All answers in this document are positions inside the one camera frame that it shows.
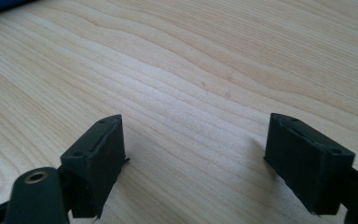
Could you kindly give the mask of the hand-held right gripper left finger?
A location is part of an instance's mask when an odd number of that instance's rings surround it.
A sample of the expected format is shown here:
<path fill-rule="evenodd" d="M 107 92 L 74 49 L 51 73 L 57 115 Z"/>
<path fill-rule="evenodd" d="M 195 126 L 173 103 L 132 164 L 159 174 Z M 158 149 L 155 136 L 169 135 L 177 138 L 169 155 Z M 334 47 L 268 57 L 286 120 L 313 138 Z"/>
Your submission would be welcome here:
<path fill-rule="evenodd" d="M 126 157 L 122 117 L 95 122 L 62 155 L 65 208 L 74 218 L 100 218 Z"/>

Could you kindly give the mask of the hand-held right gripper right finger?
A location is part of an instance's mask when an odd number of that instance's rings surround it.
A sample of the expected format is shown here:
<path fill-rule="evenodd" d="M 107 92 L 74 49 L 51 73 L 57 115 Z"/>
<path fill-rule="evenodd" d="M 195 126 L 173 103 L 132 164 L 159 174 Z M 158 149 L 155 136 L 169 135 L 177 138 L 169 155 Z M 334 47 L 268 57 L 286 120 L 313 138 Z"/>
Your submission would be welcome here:
<path fill-rule="evenodd" d="M 354 158 L 300 119 L 270 115 L 265 161 L 312 214 L 337 213 Z"/>

